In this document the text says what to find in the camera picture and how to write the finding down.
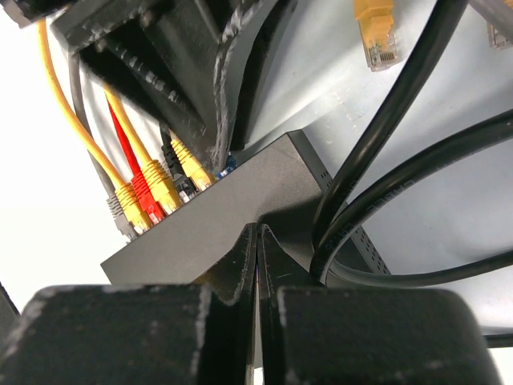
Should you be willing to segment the black network switch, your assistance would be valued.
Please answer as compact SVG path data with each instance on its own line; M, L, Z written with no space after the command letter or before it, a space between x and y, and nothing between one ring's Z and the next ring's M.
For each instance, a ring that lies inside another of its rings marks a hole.
M281 248L308 269L313 216L331 182L306 134L285 133L101 267L116 285L189 283L255 222L268 225Z

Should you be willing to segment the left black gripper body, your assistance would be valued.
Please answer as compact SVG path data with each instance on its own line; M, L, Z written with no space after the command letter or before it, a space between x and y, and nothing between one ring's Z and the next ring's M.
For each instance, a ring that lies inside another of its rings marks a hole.
M240 66L239 1L13 1L11 19L24 28L60 10L53 31L71 55L111 35L141 48L138 25L160 54L176 41L195 51L208 48L215 71Z

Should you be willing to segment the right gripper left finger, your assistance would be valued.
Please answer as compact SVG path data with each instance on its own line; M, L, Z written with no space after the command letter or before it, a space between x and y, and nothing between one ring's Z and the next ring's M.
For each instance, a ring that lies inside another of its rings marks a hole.
M49 286L1 352L4 384L250 384L257 227L189 284Z

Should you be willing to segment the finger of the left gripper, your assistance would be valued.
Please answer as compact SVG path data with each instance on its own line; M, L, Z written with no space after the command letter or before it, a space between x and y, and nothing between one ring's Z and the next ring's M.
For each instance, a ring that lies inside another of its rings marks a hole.
M203 119L134 23L83 48L79 57L109 88L165 122L185 144L207 144Z
M296 1L236 1L220 34L213 67L216 136L212 167L248 142L252 110Z

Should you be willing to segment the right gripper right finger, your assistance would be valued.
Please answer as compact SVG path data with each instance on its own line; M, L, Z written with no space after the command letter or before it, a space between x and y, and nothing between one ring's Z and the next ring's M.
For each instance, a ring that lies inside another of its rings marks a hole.
M471 309L433 289L328 288L258 234L267 384L498 384Z

